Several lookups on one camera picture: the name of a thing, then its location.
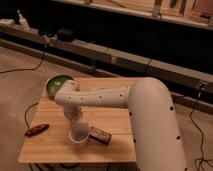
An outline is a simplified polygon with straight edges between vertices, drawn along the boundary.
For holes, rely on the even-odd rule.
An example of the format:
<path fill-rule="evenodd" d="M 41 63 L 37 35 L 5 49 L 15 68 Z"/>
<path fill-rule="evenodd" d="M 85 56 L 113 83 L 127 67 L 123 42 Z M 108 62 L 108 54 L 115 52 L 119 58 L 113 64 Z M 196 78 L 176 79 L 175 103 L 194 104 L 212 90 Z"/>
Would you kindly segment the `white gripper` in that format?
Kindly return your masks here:
<path fill-rule="evenodd" d="M 78 122 L 82 119 L 83 114 L 80 106 L 65 106 L 63 108 L 65 117 L 72 123 L 75 124 L 75 132 L 77 135 L 88 134 L 88 124 L 86 122 Z"/>

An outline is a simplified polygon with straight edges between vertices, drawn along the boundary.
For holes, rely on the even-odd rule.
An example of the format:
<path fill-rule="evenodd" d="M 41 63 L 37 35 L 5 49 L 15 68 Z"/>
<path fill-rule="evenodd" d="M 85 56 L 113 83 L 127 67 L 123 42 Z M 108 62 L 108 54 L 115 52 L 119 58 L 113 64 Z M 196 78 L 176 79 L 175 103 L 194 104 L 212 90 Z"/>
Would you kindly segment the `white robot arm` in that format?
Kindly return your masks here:
<path fill-rule="evenodd" d="M 82 106 L 126 108 L 129 112 L 139 171 L 187 171 L 176 112 L 168 88 L 160 80 L 143 77 L 132 85 L 81 91 L 67 80 L 54 100 L 71 119 Z"/>

